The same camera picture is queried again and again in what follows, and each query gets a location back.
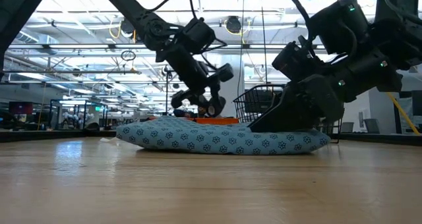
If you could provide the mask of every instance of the black wire basket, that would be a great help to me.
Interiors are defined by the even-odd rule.
[[[251,123],[259,118],[280,99],[285,84],[263,84],[252,87],[233,100],[239,123]],[[338,135],[341,131],[342,120],[330,124],[321,124],[315,129],[329,135],[332,143],[338,143]]]

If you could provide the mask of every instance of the orange object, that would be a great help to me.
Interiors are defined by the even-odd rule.
[[[232,125],[239,123],[239,119],[210,119],[210,118],[196,118],[197,123],[209,125]]]

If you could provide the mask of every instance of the wooden surface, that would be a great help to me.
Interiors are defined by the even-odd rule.
[[[99,138],[0,144],[1,223],[421,223],[422,148],[147,152]]]

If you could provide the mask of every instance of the yellow pipe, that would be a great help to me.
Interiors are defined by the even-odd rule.
[[[387,96],[391,99],[391,101],[393,101],[394,105],[397,107],[398,111],[403,115],[404,119],[406,120],[407,124],[411,127],[411,129],[413,130],[413,132],[416,135],[421,135],[421,133],[417,130],[417,128],[415,127],[415,125],[413,125],[412,121],[409,119],[409,117],[406,114],[406,112],[404,112],[404,110],[402,109],[402,107],[400,106],[400,104],[397,102],[396,98],[394,98],[394,96],[390,92],[387,92]]]

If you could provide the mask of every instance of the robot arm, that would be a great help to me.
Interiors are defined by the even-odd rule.
[[[302,8],[298,0],[292,1]],[[278,132],[333,123],[343,117],[344,103],[371,88],[399,92],[402,75],[396,70],[422,62],[417,4],[417,0],[378,0],[372,24],[357,0],[339,0],[312,17],[302,8],[308,39],[299,37],[301,47],[287,44],[272,63],[291,82],[281,98],[249,125],[251,130]],[[328,54],[338,54],[335,60],[325,63],[313,53],[317,36]]]
[[[208,108],[213,116],[219,115],[226,103],[218,95],[220,82],[231,79],[233,70],[229,64],[225,64],[212,76],[208,76],[207,67],[210,65],[193,58],[194,54],[210,51],[208,47],[214,41],[219,41],[214,31],[204,23],[204,19],[198,19],[193,10],[194,18],[182,27],[167,23],[136,0],[110,1],[133,25],[145,46],[156,52],[156,61],[167,61],[189,88],[186,92],[180,91],[174,95],[172,106],[177,108],[181,106],[182,100],[188,99],[191,104]],[[4,56],[4,52],[40,2],[41,0],[0,0],[0,56]],[[0,65],[0,73],[1,79],[4,75],[3,65]],[[210,101],[203,96],[206,87],[211,89]]]

